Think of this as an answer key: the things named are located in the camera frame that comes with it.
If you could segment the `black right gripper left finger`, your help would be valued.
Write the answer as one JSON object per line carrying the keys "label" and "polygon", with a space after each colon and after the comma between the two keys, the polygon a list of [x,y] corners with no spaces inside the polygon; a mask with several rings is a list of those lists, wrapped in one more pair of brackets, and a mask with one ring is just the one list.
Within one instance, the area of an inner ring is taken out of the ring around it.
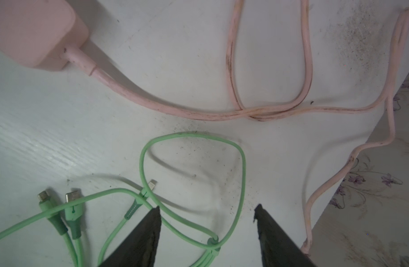
{"label": "black right gripper left finger", "polygon": [[161,233],[160,208],[147,213],[135,229],[100,264],[101,267],[153,267]]}

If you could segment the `pink power strip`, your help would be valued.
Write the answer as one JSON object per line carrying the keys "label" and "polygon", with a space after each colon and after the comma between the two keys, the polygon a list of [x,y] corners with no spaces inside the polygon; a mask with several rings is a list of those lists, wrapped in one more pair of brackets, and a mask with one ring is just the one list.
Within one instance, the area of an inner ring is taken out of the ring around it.
{"label": "pink power strip", "polygon": [[66,1],[0,1],[0,51],[22,66],[60,71],[65,46],[80,47],[88,37]]}

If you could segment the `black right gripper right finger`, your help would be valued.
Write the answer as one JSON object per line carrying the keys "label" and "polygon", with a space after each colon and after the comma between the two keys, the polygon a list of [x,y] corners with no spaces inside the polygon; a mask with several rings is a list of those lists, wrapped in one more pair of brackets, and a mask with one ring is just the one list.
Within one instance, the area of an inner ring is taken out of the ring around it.
{"label": "black right gripper right finger", "polygon": [[263,267],[313,267],[272,216],[259,204],[254,210]]}

